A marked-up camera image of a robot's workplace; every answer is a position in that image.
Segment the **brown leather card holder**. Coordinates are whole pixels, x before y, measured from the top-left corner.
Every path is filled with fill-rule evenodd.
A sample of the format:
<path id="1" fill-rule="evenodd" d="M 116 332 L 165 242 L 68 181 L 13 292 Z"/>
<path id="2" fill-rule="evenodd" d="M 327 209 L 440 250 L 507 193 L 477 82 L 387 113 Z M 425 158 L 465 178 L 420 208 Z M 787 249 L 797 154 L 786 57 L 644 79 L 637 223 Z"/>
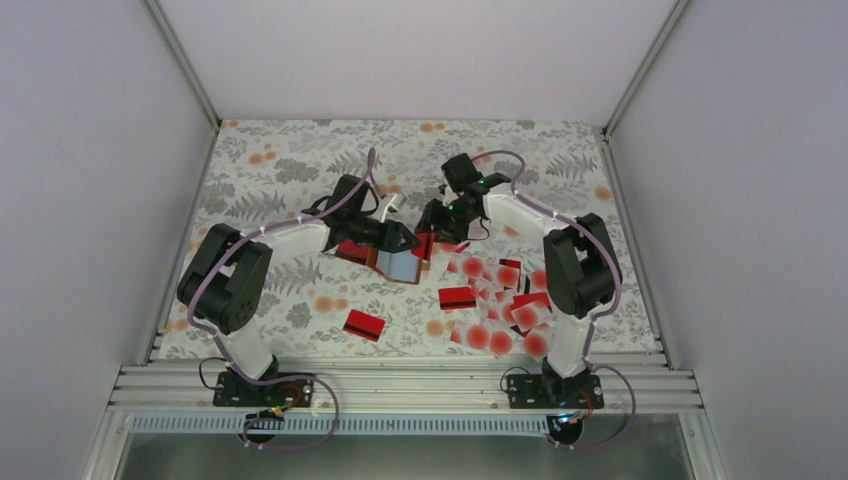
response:
<path id="1" fill-rule="evenodd" d="M 366 265 L 390 282 L 418 285 L 427 269 L 425 261 L 411 251 L 397 253 L 371 249 Z"/>

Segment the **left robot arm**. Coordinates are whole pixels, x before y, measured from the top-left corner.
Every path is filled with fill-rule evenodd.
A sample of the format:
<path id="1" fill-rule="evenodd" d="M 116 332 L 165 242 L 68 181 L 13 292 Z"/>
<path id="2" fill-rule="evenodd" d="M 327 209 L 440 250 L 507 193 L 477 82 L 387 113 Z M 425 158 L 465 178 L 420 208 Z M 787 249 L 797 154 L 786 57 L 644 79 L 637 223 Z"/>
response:
<path id="1" fill-rule="evenodd" d="M 363 207 L 368 196 L 375 203 L 370 210 Z M 266 404 L 278 391 L 276 359 L 253 320 L 273 255 L 310 256 L 345 241 L 378 253 L 410 252 L 420 240 L 386 216 L 398 201 L 377 196 L 364 178 L 344 175 L 331 194 L 293 220 L 250 234 L 225 223 L 207 232 L 179 281 L 177 299 L 186 306 L 189 323 L 213 336 L 249 402 Z"/>

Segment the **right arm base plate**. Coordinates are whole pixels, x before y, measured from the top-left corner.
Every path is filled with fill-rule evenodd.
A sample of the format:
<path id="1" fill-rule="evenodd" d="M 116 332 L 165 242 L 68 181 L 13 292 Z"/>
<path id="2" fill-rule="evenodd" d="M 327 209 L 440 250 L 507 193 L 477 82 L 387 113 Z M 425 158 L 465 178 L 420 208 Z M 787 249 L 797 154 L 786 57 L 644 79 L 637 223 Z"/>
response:
<path id="1" fill-rule="evenodd" d="M 603 409 L 605 399 L 597 375 L 569 379 L 548 378 L 541 374 L 510 374 L 505 389 L 512 409 Z"/>

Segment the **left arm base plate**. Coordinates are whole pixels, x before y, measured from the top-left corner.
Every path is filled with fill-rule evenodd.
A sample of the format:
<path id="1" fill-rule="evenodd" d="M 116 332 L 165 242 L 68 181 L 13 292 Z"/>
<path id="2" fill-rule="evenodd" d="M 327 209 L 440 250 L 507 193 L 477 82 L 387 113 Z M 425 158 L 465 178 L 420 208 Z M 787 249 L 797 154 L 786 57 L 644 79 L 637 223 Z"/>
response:
<path id="1" fill-rule="evenodd" d="M 314 378 L 304 376 L 268 386 L 246 382 L 235 373 L 218 376 L 212 399 L 215 407 L 306 408 L 311 405 Z"/>

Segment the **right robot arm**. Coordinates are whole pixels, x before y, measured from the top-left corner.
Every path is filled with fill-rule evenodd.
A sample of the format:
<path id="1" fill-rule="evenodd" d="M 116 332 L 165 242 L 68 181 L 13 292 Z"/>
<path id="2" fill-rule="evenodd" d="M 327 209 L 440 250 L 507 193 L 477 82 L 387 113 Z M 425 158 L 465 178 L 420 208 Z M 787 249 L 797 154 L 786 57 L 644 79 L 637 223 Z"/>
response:
<path id="1" fill-rule="evenodd" d="M 544 399 L 565 407 L 580 393 L 577 375 L 589 367 L 597 320 L 611 315 L 621 298 L 622 274 L 604 221 L 595 214 L 571 218 L 520 192 L 518 178 L 483 175 L 466 154 L 441 166 L 447 182 L 440 198 L 424 208 L 416 227 L 436 241 L 467 241 L 478 220 L 501 223 L 542 244 L 546 289 L 556 318 L 554 341 L 544 364 Z"/>

